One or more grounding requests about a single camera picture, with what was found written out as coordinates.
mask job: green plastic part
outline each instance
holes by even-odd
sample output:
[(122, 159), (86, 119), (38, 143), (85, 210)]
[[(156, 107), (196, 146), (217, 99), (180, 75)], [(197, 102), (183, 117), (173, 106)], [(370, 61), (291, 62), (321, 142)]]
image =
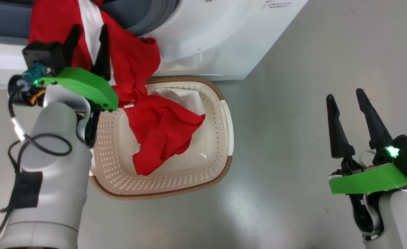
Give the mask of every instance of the green plastic part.
[(333, 194), (366, 194), (407, 185), (407, 178), (394, 164), (386, 164), (355, 175), (330, 180)]
[(57, 82), (65, 89), (75, 92), (99, 104), (103, 110), (118, 109), (119, 99), (110, 84), (103, 78), (82, 68), (66, 67), (56, 77), (42, 77), (45, 85)]

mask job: green led light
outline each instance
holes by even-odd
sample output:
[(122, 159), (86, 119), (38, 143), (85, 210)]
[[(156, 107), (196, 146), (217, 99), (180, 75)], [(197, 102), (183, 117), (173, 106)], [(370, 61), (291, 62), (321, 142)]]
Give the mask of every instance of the green led light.
[(398, 156), (398, 151), (399, 151), (398, 148), (394, 148), (394, 147), (390, 146), (390, 147), (387, 147), (386, 150), (388, 151), (388, 153), (389, 153), (393, 158), (396, 158), (396, 157)]

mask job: basket handle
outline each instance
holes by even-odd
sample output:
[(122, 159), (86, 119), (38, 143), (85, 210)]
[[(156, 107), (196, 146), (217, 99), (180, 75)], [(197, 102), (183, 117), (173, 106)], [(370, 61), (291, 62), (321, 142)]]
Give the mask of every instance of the basket handle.
[(224, 112), (224, 118), (226, 118), (228, 136), (225, 136), (226, 143), (228, 145), (228, 155), (232, 156), (234, 151), (234, 129), (233, 120), (231, 118), (230, 108), (225, 100), (222, 100), (222, 111)]

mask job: red cloth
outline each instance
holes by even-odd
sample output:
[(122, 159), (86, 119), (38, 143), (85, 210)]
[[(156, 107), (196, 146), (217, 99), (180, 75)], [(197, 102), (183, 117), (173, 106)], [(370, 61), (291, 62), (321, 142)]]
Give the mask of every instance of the red cloth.
[[(64, 43), (73, 25), (83, 23), (80, 0), (35, 0), (31, 14), (29, 43), (33, 41)], [(101, 6), (103, 0), (92, 0)], [(109, 32), (109, 50), (113, 65), (113, 86), (123, 107), (140, 151), (133, 155), (138, 175), (149, 175), (166, 159), (186, 151), (192, 134), (200, 127), (205, 115), (199, 116), (162, 96), (148, 95), (147, 79), (157, 70), (160, 53), (153, 38), (138, 39), (126, 32), (109, 14), (101, 11)], [(90, 70), (93, 65), (83, 32), (74, 50), (72, 66)]]

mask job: red and white garment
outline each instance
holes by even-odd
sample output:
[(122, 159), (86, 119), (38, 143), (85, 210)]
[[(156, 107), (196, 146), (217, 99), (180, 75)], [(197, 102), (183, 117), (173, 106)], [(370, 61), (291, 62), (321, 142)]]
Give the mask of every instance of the red and white garment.
[(102, 2), (35, 0), (28, 42), (64, 43), (73, 25), (79, 24), (83, 32), (74, 49), (71, 66), (91, 70), (101, 45), (101, 28), (107, 25), (112, 77), (116, 81), (113, 88), (120, 107), (132, 103), (133, 107), (124, 110), (141, 144), (140, 151), (133, 155), (134, 167), (138, 175), (149, 175), (169, 157), (185, 152), (192, 134), (204, 121), (205, 112), (203, 107), (195, 112), (186, 109), (184, 105), (190, 106), (192, 101), (181, 101), (180, 96), (186, 95), (183, 92), (176, 94), (175, 101), (162, 96), (174, 95), (168, 91), (148, 95), (145, 83), (161, 63), (157, 42), (126, 32), (112, 16), (100, 10)]

